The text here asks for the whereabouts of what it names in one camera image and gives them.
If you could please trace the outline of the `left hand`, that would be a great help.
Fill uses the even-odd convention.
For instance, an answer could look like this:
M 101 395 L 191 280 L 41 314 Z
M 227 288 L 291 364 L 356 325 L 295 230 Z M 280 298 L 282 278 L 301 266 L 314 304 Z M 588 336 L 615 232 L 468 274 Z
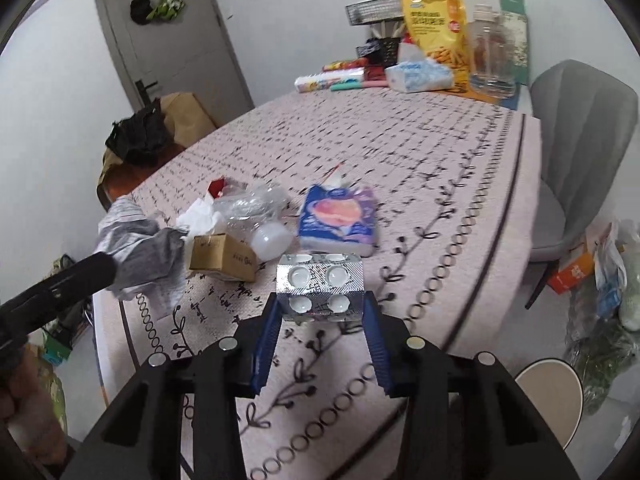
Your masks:
M 62 465 L 68 444 L 50 394 L 38 380 L 35 355 L 24 348 L 21 361 L 1 387 L 1 420 L 18 447 L 37 463 Z

